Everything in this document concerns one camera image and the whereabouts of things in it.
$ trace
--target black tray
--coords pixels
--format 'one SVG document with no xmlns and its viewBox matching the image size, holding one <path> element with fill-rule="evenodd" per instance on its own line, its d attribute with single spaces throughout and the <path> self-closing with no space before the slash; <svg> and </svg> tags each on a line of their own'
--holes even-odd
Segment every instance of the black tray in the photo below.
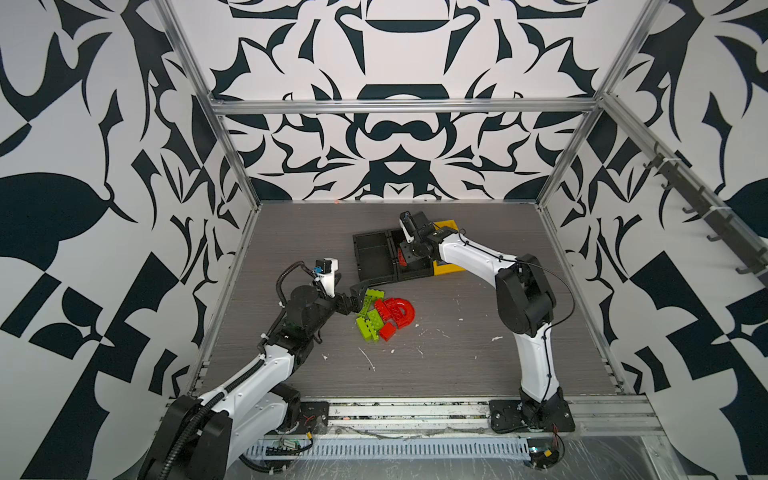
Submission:
<svg viewBox="0 0 768 480">
<path fill-rule="evenodd" d="M 422 258 L 408 266 L 400 265 L 400 262 L 397 260 L 397 250 L 400 248 L 400 243 L 406 241 L 406 235 L 403 233 L 402 229 L 398 228 L 390 230 L 389 236 L 392 238 L 392 248 L 395 251 L 395 268 L 397 270 L 398 282 L 435 275 L 435 269 L 429 258 Z"/>
<path fill-rule="evenodd" d="M 397 256 L 389 232 L 358 233 L 353 235 L 357 275 L 370 286 L 397 281 Z"/>
</svg>

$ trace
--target patterned wallpaper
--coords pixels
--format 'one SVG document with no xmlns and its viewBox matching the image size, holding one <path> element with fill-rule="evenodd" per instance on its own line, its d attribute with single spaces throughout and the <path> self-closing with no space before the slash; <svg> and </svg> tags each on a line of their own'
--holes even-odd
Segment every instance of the patterned wallpaper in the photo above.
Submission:
<svg viewBox="0 0 768 480">
<path fill-rule="evenodd" d="M 218 98 L 244 100 L 387 98 L 393 85 L 400 94 L 451 98 L 472 87 L 499 98 L 592 95 L 643 6 L 636 0 L 174 4 L 210 89 Z"/>
<path fill-rule="evenodd" d="M 618 89 L 763 237 L 767 19 L 760 0 L 671 0 Z M 687 473 L 768 474 L 768 290 L 646 162 L 603 114 L 548 206 L 558 239 Z"/>
<path fill-rule="evenodd" d="M 578 112 L 230 115 L 262 200 L 535 200 Z"/>
<path fill-rule="evenodd" d="M 591 97 L 635 0 L 174 0 L 219 99 Z M 263 200 L 538 196 L 575 113 L 230 117 Z"/>
<path fill-rule="evenodd" d="M 0 7 L 3 478 L 113 478 L 190 381 L 250 205 L 154 6 Z"/>
<path fill-rule="evenodd" d="M 651 34 L 616 93 L 768 237 L 768 5 L 671 0 Z"/>
</svg>

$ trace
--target black cable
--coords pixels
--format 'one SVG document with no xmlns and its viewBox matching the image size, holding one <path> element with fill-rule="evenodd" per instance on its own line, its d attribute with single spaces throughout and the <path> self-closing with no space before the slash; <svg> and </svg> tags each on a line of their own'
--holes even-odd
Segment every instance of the black cable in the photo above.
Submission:
<svg viewBox="0 0 768 480">
<path fill-rule="evenodd" d="M 315 440 L 312 438 L 311 433 L 307 432 L 306 437 L 310 439 L 310 443 L 308 445 L 305 445 L 300 449 L 285 450 L 285 451 L 280 450 L 278 453 L 275 453 L 275 455 L 298 455 L 301 452 L 306 452 L 307 450 L 311 449 L 315 445 Z M 285 469 L 282 469 L 282 468 L 275 469 L 274 467 L 266 467 L 266 466 L 258 465 L 257 463 L 251 461 L 248 457 L 246 457 L 244 453 L 240 456 L 240 461 L 243 464 L 245 464 L 246 467 L 250 468 L 251 470 L 255 470 L 256 472 L 259 472 L 259 473 L 283 473 L 285 472 L 285 470 L 288 469 L 287 467 Z"/>
<path fill-rule="evenodd" d="M 282 468 L 277 469 L 277 468 L 263 467 L 261 465 L 258 465 L 257 463 L 250 461 L 250 459 L 248 457 L 246 457 L 245 454 L 242 454 L 240 456 L 240 461 L 246 467 L 250 468 L 251 470 L 255 470 L 256 472 L 259 472 L 259 473 L 270 473 L 270 472 L 272 472 L 272 473 L 283 473 L 283 472 L 285 472 L 285 470 L 283 470 Z"/>
<path fill-rule="evenodd" d="M 311 270 L 307 265 L 304 264 L 302 260 L 299 260 L 298 262 L 291 263 L 288 268 L 286 268 L 278 277 L 277 282 L 275 283 L 275 290 L 277 290 L 277 297 L 280 299 L 280 302 L 282 303 L 282 306 L 286 305 L 286 296 L 285 293 L 283 293 L 283 280 L 286 279 L 289 273 L 293 272 L 296 268 L 301 267 L 301 270 L 304 270 L 307 275 L 311 276 L 312 278 L 315 278 L 315 272 Z"/>
<path fill-rule="evenodd" d="M 563 445 L 562 451 L 560 452 L 560 458 L 558 458 L 558 463 L 560 463 L 563 461 L 563 458 L 565 458 L 565 442 L 563 442 L 563 438 L 560 437 L 560 435 L 557 432 L 554 433 L 554 436 L 558 438 L 560 445 Z"/>
<path fill-rule="evenodd" d="M 530 428 L 531 427 L 529 425 L 520 425 L 520 426 L 514 427 L 513 429 L 494 430 L 494 433 L 513 433 L 513 432 L 517 432 L 518 430 L 530 429 Z"/>
<path fill-rule="evenodd" d="M 274 322 L 272 322 L 272 325 L 270 326 L 270 329 L 266 331 L 266 337 L 269 338 L 272 336 L 273 333 L 275 333 L 275 330 L 277 330 L 277 327 L 280 326 L 280 322 L 283 321 L 283 317 L 286 315 L 286 310 L 284 308 L 280 309 L 280 313 L 277 314 L 277 318 Z M 266 343 L 267 338 L 262 339 L 262 343 Z"/>
<path fill-rule="evenodd" d="M 258 362 L 254 363 L 252 367 L 250 367 L 246 372 L 243 373 L 243 375 L 237 377 L 235 380 L 232 381 L 229 385 L 225 386 L 224 389 L 227 391 L 227 393 L 232 393 L 232 390 L 235 390 L 237 387 L 239 387 L 243 382 L 248 380 L 251 375 L 256 373 L 258 369 L 261 368 L 261 366 L 264 364 L 264 360 L 261 359 Z"/>
<path fill-rule="evenodd" d="M 571 311 L 568 313 L 568 315 L 566 315 L 565 318 L 560 320 L 559 322 L 550 324 L 550 326 L 548 326 L 544 330 L 544 332 L 541 334 L 541 339 L 544 340 L 544 355 L 545 355 L 545 358 L 547 359 L 547 388 L 544 390 L 544 397 L 541 399 L 541 402 L 538 405 L 538 409 L 536 410 L 536 415 L 538 415 L 539 413 L 541 413 L 541 408 L 544 406 L 544 402 L 546 402 L 546 400 L 547 400 L 547 394 L 549 393 L 549 387 L 552 384 L 552 367 L 551 367 L 551 365 L 549 363 L 549 348 L 547 347 L 547 332 L 549 332 L 549 330 L 551 330 L 553 326 L 560 325 L 565 320 L 571 318 L 571 316 L 576 311 L 576 296 L 574 295 L 573 290 L 571 290 L 571 286 L 568 285 L 568 283 L 565 280 L 560 278 L 560 276 L 557 275 L 552 270 L 550 270 L 548 268 L 544 268 L 543 266 L 538 265 L 536 263 L 523 262 L 523 261 L 517 260 L 517 259 L 510 260 L 510 259 L 504 258 L 503 255 L 494 255 L 493 253 L 491 253 L 491 252 L 489 252 L 489 251 L 487 251 L 485 249 L 477 247 L 476 245 L 472 245 L 471 243 L 469 243 L 468 239 L 462 238 L 462 232 L 464 232 L 464 235 L 467 234 L 467 231 L 462 228 L 461 230 L 458 231 L 458 240 L 460 242 L 462 242 L 464 245 L 466 245 L 467 247 L 472 247 L 475 250 L 479 250 L 479 251 L 485 253 L 486 255 L 490 255 L 491 257 L 495 257 L 500 262 L 505 261 L 505 262 L 510 262 L 510 263 L 522 263 L 523 265 L 535 266 L 535 267 L 537 267 L 537 268 L 539 268 L 539 269 L 541 269 L 541 270 L 543 270 L 545 272 L 550 273 L 554 278 L 560 280 L 561 283 L 563 285 L 565 285 L 565 288 L 568 289 L 568 294 L 571 295 Z"/>
<path fill-rule="evenodd" d="M 173 464 L 176 461 L 176 457 L 178 457 L 181 453 L 181 449 L 184 447 L 184 445 L 187 444 L 190 437 L 195 432 L 197 432 L 197 427 L 203 420 L 203 417 L 205 417 L 205 415 L 207 415 L 207 413 L 223 398 L 224 392 L 219 392 L 216 396 L 209 400 L 208 403 L 200 407 L 200 410 L 197 410 L 197 413 L 192 416 L 189 423 L 187 423 L 187 426 L 184 427 L 184 430 L 181 431 L 179 438 L 176 439 L 174 446 L 171 447 L 170 451 L 168 452 L 168 456 L 165 458 L 165 462 L 163 464 L 163 469 L 157 476 L 157 480 L 166 480 L 168 478 L 170 469 L 173 467 Z"/>
</svg>

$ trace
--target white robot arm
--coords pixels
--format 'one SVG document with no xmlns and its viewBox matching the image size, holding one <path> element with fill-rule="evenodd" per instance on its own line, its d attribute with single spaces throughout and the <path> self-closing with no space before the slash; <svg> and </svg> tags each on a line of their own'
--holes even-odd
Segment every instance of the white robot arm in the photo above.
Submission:
<svg viewBox="0 0 768 480">
<path fill-rule="evenodd" d="M 551 327 L 556 305 L 536 257 L 491 250 L 449 227 L 437 228 L 422 212 L 400 214 L 406 241 L 399 245 L 407 263 L 428 257 L 463 267 L 496 288 L 498 315 L 515 334 L 520 356 L 521 401 L 491 402 L 491 427 L 499 433 L 519 429 L 560 432 L 574 429 L 560 382 L 554 374 Z"/>
<path fill-rule="evenodd" d="M 551 432 L 556 427 L 572 432 L 573 419 L 552 361 L 554 294 L 536 258 L 490 250 L 456 230 L 436 228 L 422 212 L 403 212 L 400 225 L 406 241 L 399 247 L 407 263 L 425 257 L 443 260 L 496 288 L 499 317 L 515 334 L 522 381 L 520 401 L 489 403 L 493 430 Z M 299 267 L 312 277 L 312 284 L 298 286 L 286 299 L 282 282 Z M 314 343 L 321 341 L 320 329 L 334 313 L 347 315 L 362 308 L 367 285 L 352 286 L 349 296 L 337 293 L 338 267 L 336 259 L 326 258 L 317 260 L 313 269 L 296 262 L 280 274 L 276 290 L 283 308 L 262 334 L 256 346 L 259 355 L 217 388 L 196 399 L 181 396 L 174 401 L 139 471 L 140 480 L 221 479 L 238 458 L 253 469 L 270 471 L 242 454 L 268 432 L 294 432 L 300 394 L 283 382 L 304 364 Z"/>
</svg>

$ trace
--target gray wooden table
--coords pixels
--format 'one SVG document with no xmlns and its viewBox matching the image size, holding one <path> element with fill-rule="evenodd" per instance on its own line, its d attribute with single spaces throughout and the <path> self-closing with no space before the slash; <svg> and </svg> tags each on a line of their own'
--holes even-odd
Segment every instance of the gray wooden table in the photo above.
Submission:
<svg viewBox="0 0 768 480">
<path fill-rule="evenodd" d="M 256 354 L 259 335 L 280 308 L 275 280 L 296 260 L 339 259 L 348 291 L 358 282 L 352 235 L 395 228 L 400 212 L 424 210 L 430 220 L 456 220 L 467 237 L 514 255 L 532 253 L 561 272 L 551 244 L 530 204 L 265 204 L 243 269 L 227 307 L 207 374 L 218 386 Z M 571 298 L 549 276 L 558 299 L 555 319 Z M 298 270 L 283 284 L 286 295 L 306 283 Z M 382 285 L 387 296 L 415 307 L 413 324 L 388 342 L 366 343 L 354 316 L 334 315 L 307 363 L 288 380 L 305 397 L 510 396 L 520 386 L 515 340 L 498 319 L 493 287 L 467 272 Z M 556 373 L 567 395 L 610 394 L 614 387 L 581 312 L 552 332 Z M 365 351 L 376 367 L 371 368 Z"/>
</svg>

